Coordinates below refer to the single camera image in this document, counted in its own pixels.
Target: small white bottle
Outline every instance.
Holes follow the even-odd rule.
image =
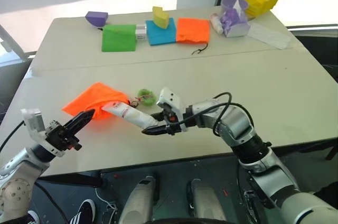
[[[102,109],[143,129],[158,125],[158,121],[151,115],[143,113],[142,111],[139,111],[138,109],[135,109],[124,102],[112,101],[104,105]]]
[[[216,13],[210,15],[210,22],[213,29],[217,32],[217,34],[220,35],[223,33],[222,23]]]

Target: black sneaker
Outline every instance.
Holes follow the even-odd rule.
[[[70,220],[69,224],[79,224],[80,219],[91,220],[95,219],[95,203],[91,199],[86,199],[82,202],[78,213]]]
[[[40,218],[34,211],[28,211],[27,224],[40,224]]]

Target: green object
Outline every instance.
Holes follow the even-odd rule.
[[[135,51],[136,25],[105,25],[102,51]]]
[[[148,89],[139,90],[137,97],[144,106],[152,106],[156,103],[156,96]]]

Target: yellow container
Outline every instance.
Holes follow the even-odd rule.
[[[246,13],[249,17],[257,17],[272,9],[278,0],[246,0],[249,3],[249,8]]]

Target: orange cloth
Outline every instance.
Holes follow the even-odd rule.
[[[208,43],[210,26],[208,20],[179,18],[177,22],[177,43]]]
[[[110,117],[111,113],[101,108],[110,101],[121,101],[129,104],[126,94],[98,82],[91,85],[75,100],[64,106],[62,110],[72,116],[76,116],[81,111],[95,109],[93,119],[104,119]]]

